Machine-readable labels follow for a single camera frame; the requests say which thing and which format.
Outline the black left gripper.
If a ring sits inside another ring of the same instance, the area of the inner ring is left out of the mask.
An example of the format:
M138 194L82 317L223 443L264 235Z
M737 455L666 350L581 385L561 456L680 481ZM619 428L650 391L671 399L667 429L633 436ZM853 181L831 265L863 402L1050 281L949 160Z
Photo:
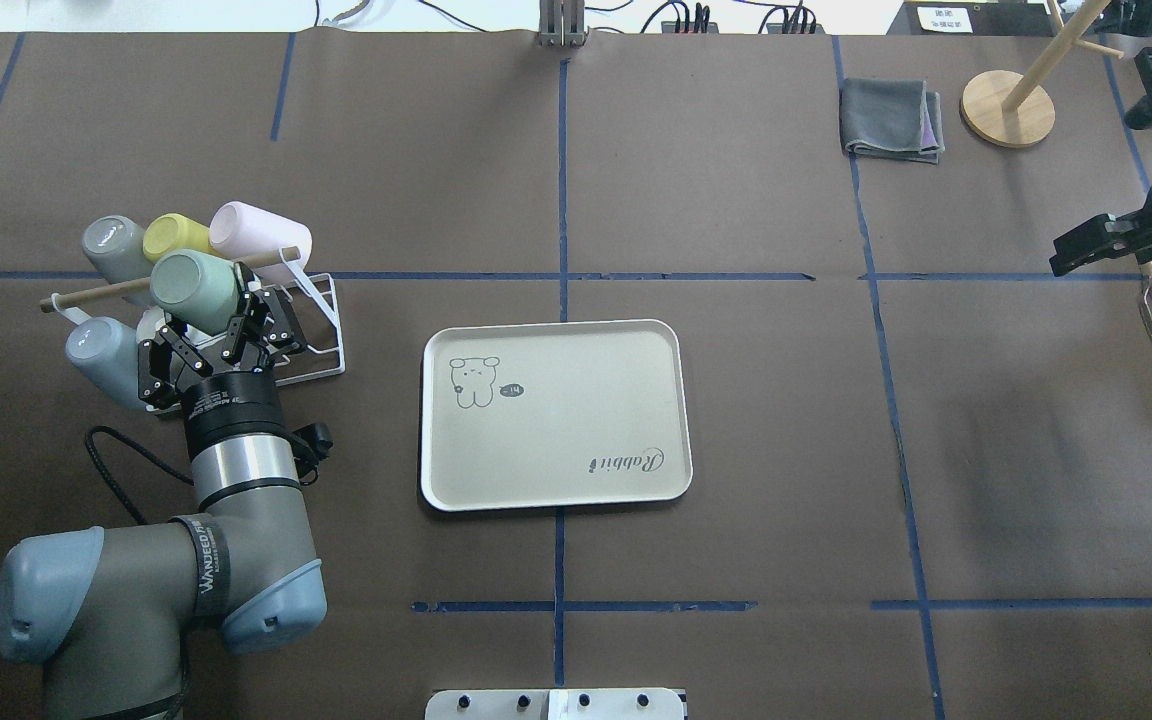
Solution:
M138 348L138 396L166 410L180 397L188 457L237 435L287 437L285 414L271 372L274 357L305 353L308 343L291 302L256 281L253 270L232 263L227 296L220 301L223 372L207 376L207 361L189 342L187 323L165 323ZM183 369L172 379L172 359Z

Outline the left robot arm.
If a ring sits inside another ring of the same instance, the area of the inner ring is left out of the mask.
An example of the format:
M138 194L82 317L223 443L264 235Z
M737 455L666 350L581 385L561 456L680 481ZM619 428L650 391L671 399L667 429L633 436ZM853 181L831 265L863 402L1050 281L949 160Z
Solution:
M150 338L82 304L142 281L41 301L73 323L70 364L142 414L177 407L196 510L161 523L22 539L0 571L0 655L44 666L46 717L174 719L189 685L187 635L215 626L232 653L274 650L326 615L321 559L301 491L329 455L321 423L285 425L275 361L308 350L283 291L257 270L282 264L332 324L294 249L234 262L202 256L197 290Z

